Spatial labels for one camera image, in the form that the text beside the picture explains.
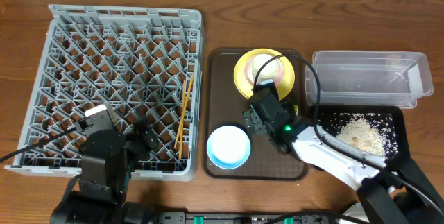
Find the wooden chopstick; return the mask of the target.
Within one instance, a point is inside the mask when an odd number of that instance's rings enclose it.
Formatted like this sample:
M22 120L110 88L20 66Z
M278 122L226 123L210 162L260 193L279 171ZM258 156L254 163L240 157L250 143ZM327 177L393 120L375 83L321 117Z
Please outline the wooden chopstick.
M189 81L189 84L188 84L187 93L186 93L186 96L185 96L185 112L187 111L187 105L188 105L189 98L191 96L191 89L192 89L193 83L194 83L194 75L192 74L191 78L190 78L190 81ZM179 134L178 134L178 136L176 138L176 142L175 142L175 146L174 147L177 146L178 141L179 141Z
M181 106L181 119L180 119L180 125L179 125L179 150L178 150L178 158L179 160L182 159L182 141L183 141L183 123L184 123L184 117L185 117L185 96L186 96L186 83L187 80L183 80L183 91L182 91L182 106Z

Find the light blue bowl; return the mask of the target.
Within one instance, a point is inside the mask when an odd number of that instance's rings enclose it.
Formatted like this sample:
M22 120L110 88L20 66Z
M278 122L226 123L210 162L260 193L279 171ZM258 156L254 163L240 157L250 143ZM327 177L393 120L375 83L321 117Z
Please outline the light blue bowl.
M220 126L208 137L206 151L210 161L220 169L237 169L250 156L250 138L239 127Z

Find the yellow green snack wrapper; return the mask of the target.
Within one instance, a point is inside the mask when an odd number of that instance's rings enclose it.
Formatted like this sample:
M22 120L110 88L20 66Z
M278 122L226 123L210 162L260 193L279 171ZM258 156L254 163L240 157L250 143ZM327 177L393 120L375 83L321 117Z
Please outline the yellow green snack wrapper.
M293 105L293 108L295 110L296 115L298 115L298 110L299 110L298 105Z

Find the white cup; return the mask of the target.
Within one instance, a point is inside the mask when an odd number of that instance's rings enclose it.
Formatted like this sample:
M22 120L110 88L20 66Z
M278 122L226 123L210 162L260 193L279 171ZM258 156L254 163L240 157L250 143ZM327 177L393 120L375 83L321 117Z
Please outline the white cup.
M260 68L273 56L269 54L259 54L253 58L251 68L254 76L258 75L258 78L269 79L274 77L278 72L278 62L277 60L272 60L269 62L262 70Z

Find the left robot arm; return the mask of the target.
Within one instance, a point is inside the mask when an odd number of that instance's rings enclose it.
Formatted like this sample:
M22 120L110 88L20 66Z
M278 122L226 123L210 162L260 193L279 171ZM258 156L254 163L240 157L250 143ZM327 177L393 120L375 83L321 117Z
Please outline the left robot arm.
M70 179L51 223L159 223L152 208L128 202L131 173L160 144L144 117L124 134L105 116L78 124L87 133L81 145L81 174Z

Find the rice and nuts pile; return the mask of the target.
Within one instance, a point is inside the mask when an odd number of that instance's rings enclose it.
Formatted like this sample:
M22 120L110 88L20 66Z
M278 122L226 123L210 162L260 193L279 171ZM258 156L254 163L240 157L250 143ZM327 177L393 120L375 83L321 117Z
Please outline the rice and nuts pile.
M332 136L367 153L391 159L400 151L391 114L323 112L319 121Z

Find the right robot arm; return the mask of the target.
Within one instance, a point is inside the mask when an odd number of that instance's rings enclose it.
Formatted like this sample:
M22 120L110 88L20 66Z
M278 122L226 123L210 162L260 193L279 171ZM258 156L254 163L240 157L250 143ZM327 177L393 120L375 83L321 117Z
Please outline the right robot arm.
M369 109L395 118L401 150L387 159L360 151L326 132L316 121L317 107L307 119L296 115L291 103L272 96L248 102L276 148L323 169L356 191L367 223L443 222L443 198L410 156L398 108Z

